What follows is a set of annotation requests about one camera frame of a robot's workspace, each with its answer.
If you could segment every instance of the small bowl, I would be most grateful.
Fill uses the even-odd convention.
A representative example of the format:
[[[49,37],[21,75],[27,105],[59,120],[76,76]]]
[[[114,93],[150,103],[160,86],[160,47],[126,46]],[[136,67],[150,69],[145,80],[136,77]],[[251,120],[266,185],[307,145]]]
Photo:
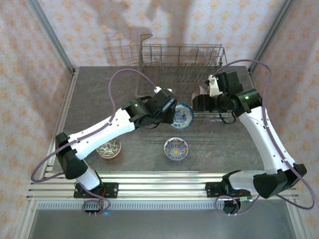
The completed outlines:
[[[181,161],[188,155],[188,145],[181,138],[170,138],[164,145],[166,156],[175,161]]]
[[[194,112],[186,104],[178,103],[175,107],[175,115],[171,127],[177,130],[184,130],[192,125],[194,121]]]
[[[118,138],[113,138],[112,140],[102,144],[96,149],[102,158],[114,158],[121,151],[122,144]]]

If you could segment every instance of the floral wallpaper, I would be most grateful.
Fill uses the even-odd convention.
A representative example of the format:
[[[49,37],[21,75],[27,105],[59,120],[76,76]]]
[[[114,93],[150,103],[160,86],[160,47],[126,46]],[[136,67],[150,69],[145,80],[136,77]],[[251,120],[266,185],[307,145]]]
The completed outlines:
[[[274,77],[268,88],[266,107],[286,149],[297,163],[304,163],[305,179],[319,194],[319,1],[296,1],[263,61]],[[258,67],[254,75],[261,92],[267,71]],[[303,183],[296,185],[302,203],[312,199]],[[313,238],[319,235],[319,204],[306,212]]]
[[[254,58],[284,0],[40,0],[75,67],[136,65],[141,33],[157,44],[223,44]]]
[[[0,3],[0,238],[13,238],[70,75],[25,0]]]

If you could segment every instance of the dish rack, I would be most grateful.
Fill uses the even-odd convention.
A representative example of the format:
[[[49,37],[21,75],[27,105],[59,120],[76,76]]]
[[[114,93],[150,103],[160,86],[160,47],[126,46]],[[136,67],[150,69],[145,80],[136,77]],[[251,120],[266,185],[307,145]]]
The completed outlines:
[[[178,102],[191,106],[191,94],[208,76],[227,63],[221,44],[145,44],[152,34],[142,34],[139,71],[157,86],[171,88]],[[150,85],[139,77],[136,96],[152,95]]]

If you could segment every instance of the blue and white bowl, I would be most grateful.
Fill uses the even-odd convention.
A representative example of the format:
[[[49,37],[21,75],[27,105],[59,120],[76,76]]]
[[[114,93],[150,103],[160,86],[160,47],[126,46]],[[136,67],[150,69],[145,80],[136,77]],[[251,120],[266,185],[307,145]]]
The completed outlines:
[[[188,144],[181,138],[170,138],[164,145],[166,156],[174,161],[181,161],[188,155]]]
[[[184,130],[191,126],[194,121],[194,112],[186,104],[178,103],[175,107],[173,123],[170,124],[174,129]]]

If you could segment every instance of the dish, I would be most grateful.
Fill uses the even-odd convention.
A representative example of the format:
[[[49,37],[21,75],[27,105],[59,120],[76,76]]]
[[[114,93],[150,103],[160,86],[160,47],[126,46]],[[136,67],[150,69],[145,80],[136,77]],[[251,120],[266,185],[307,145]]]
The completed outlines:
[[[102,158],[114,158],[121,151],[122,144],[118,138],[113,138],[112,140],[102,144],[96,149]]]
[[[182,138],[170,138],[164,144],[164,152],[169,159],[181,161],[188,155],[188,144]]]
[[[190,127],[194,121],[194,112],[186,104],[178,103],[175,107],[175,114],[171,127],[177,130],[184,130]]]

